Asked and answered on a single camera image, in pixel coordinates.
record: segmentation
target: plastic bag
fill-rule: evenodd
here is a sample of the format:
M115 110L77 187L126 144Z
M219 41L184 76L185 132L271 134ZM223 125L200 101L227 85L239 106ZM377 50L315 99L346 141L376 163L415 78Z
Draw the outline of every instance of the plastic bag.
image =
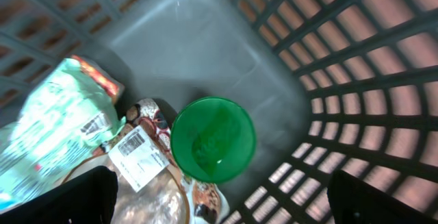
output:
M125 124L112 98L65 59L28 96L18 121L0 129L0 208L29 201L111 140Z

